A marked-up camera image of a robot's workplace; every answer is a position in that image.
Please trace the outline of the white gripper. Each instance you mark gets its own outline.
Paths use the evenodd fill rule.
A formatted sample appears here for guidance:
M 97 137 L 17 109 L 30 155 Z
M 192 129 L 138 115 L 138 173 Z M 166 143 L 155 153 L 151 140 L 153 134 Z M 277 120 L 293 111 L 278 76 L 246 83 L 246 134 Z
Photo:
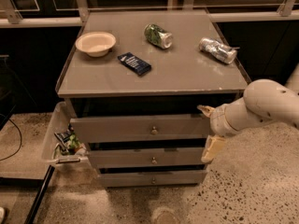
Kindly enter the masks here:
M 224 137 L 232 137 L 239 134 L 239 131 L 229 123 L 227 118 L 231 106 L 231 104 L 223 104 L 216 108 L 209 105 L 197 106 L 197 109 L 205 116 L 210 117 L 210 128 L 216 134 L 207 137 L 201 162 L 208 163 L 214 160 L 226 144 Z

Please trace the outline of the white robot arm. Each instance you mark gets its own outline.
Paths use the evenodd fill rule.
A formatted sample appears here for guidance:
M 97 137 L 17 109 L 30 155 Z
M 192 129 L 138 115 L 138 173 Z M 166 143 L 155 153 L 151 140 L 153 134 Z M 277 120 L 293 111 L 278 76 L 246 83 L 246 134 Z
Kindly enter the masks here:
M 199 105 L 197 108 L 209 118 L 210 135 L 201 162 L 211 162 L 226 144 L 226 139 L 248 128 L 258 128 L 276 121 L 299 129 L 299 93 L 292 86 L 274 80 L 258 79 L 250 82 L 243 96 L 230 104 L 218 107 Z

